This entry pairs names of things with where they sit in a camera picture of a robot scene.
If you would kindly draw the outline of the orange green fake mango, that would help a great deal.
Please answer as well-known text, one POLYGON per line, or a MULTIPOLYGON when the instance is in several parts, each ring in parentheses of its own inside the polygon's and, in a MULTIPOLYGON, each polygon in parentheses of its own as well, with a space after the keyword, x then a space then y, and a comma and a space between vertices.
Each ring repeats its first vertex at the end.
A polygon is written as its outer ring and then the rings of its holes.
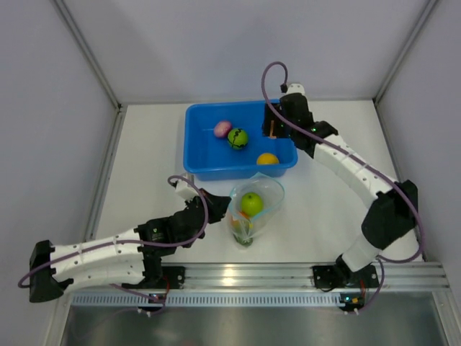
POLYGON ((253 243, 251 236, 251 223, 245 217, 230 216, 230 227, 234 239, 242 246, 249 247, 253 243))

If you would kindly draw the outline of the green fake apple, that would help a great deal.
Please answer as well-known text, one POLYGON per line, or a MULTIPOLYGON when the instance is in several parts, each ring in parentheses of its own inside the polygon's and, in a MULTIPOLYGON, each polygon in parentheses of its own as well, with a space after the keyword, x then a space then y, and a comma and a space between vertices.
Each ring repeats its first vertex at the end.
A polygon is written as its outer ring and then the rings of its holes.
POLYGON ((241 198, 241 212, 248 217, 254 217, 264 209, 264 201, 255 192, 247 192, 241 198))

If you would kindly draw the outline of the clear zip top bag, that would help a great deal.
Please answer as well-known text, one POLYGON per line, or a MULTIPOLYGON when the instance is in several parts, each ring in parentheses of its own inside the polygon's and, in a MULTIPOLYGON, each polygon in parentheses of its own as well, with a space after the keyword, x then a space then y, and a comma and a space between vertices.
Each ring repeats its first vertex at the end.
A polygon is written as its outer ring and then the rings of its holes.
POLYGON ((230 192, 228 229, 242 247, 249 247, 266 230, 285 198, 285 189, 270 176, 257 173, 230 192))

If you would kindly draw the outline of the yellow fake lemon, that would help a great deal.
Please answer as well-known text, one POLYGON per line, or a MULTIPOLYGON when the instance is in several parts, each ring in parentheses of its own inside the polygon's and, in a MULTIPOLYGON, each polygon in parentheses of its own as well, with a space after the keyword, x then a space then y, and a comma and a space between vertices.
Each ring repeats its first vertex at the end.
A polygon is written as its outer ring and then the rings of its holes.
POLYGON ((279 159, 271 153, 262 153, 256 160, 258 165, 275 165, 279 164, 279 159))

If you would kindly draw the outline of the green fake watermelon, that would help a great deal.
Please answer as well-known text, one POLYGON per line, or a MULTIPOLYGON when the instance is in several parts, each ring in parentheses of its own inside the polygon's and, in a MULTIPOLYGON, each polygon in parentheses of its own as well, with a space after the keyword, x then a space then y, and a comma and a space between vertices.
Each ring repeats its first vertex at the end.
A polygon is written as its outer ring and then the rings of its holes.
POLYGON ((246 148, 249 135, 243 128, 234 128, 228 133, 228 144, 234 150, 246 148))

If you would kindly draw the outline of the purple fake onion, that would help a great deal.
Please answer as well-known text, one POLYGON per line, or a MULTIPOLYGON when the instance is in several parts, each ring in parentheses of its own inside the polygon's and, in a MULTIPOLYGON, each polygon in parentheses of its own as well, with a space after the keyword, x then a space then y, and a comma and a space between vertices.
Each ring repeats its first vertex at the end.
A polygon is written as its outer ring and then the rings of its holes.
POLYGON ((216 138, 225 138, 232 129, 233 126, 230 121, 222 120, 214 127, 213 133, 216 138))

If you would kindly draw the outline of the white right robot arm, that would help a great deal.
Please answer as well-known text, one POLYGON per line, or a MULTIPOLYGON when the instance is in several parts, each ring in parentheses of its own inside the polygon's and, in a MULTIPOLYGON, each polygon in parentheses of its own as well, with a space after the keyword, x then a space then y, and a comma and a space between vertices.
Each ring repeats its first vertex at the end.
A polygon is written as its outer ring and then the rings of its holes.
POLYGON ((301 92, 286 92, 267 102, 262 133, 290 139, 295 147, 330 169, 354 191, 368 209, 361 233, 335 263, 320 266, 317 288, 352 286, 381 253, 415 229, 419 222, 418 189, 410 180, 398 182, 364 161, 326 121, 316 121, 301 92))

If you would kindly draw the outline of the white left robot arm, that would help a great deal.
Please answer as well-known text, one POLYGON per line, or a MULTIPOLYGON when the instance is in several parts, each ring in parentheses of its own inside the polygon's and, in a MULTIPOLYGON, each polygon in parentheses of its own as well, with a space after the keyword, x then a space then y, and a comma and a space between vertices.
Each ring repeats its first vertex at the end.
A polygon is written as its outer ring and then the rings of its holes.
POLYGON ((190 248, 205 227, 221 222, 231 198, 201 189, 183 210, 154 218, 115 236, 72 245, 36 243, 30 256, 29 301, 44 303, 82 288, 120 285, 155 288, 164 276, 162 257, 190 248))

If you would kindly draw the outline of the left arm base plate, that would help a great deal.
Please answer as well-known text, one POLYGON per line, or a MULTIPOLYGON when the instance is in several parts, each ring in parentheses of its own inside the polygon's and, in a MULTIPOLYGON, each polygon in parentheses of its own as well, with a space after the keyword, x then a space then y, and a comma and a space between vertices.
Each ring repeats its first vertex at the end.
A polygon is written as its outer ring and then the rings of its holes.
POLYGON ((127 289, 180 289, 184 283, 186 268, 182 266, 166 266, 143 271, 143 279, 136 284, 123 283, 127 289))

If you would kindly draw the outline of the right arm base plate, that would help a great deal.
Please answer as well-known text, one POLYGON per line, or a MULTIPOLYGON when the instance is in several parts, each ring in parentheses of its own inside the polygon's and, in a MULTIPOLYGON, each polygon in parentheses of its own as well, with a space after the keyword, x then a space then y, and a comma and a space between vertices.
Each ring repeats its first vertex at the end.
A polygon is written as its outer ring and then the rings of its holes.
POLYGON ((315 265, 312 267, 314 286, 321 290, 335 288, 377 288, 379 280, 373 265, 357 272, 340 273, 335 265, 315 265))

